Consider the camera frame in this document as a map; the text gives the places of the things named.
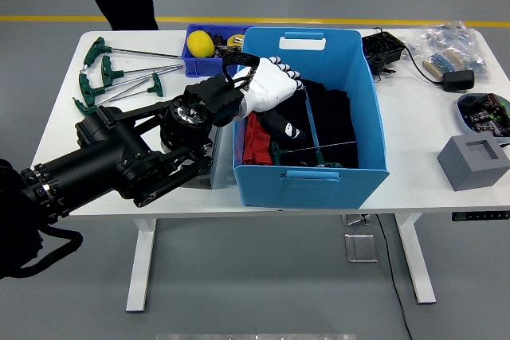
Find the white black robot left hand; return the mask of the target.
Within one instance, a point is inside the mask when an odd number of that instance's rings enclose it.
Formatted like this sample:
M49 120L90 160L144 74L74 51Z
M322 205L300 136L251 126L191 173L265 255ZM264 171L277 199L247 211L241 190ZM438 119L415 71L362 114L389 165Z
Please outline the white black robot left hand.
M299 72L282 63L279 57L262 57L249 83L241 87L243 99L233 120L255 112L268 133L283 139L305 139L306 134L276 110L276 106L303 89Z

